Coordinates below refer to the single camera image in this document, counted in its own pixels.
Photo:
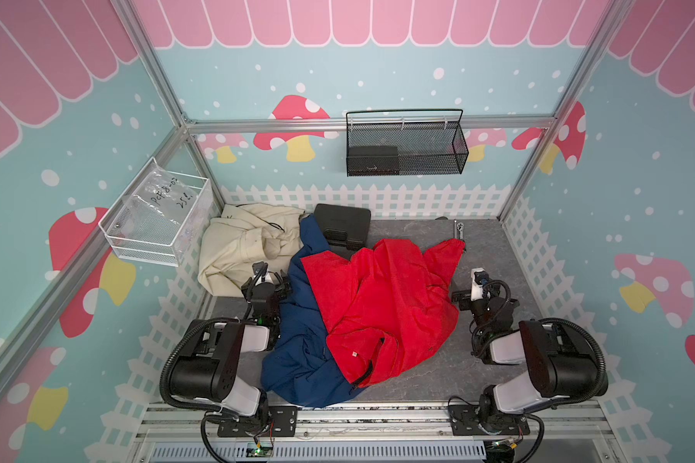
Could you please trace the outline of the red jacket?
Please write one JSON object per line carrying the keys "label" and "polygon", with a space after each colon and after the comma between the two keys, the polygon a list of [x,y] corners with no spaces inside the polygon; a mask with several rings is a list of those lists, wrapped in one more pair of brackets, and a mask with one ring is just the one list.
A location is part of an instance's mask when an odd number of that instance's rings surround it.
{"label": "red jacket", "polygon": [[423,251],[382,239],[346,260],[325,251],[302,259],[326,345],[355,388],[397,377],[432,358],[455,331],[450,286],[465,246],[449,239]]}

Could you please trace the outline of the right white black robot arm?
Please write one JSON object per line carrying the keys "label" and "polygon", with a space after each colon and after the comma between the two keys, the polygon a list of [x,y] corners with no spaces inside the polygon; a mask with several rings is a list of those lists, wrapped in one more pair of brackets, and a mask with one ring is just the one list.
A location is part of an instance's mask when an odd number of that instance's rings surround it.
{"label": "right white black robot arm", "polygon": [[605,355],[595,338],[563,318],[515,322],[519,301],[502,280],[483,268],[472,270],[472,286],[452,293],[469,311],[471,354],[486,365],[525,366],[515,378],[484,389],[477,404],[448,401],[456,435],[499,435],[528,431],[526,416],[601,397],[609,387]]}

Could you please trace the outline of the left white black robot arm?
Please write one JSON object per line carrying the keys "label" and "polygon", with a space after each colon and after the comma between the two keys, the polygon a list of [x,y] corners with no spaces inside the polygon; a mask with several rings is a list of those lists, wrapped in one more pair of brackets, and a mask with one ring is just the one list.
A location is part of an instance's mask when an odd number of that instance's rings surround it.
{"label": "left white black robot arm", "polygon": [[237,375],[239,358],[274,349],[280,337],[280,302],[291,293],[289,277],[265,262],[241,287],[243,318],[195,319],[162,367],[159,393],[173,407],[229,420],[252,433],[270,425],[266,393]]}

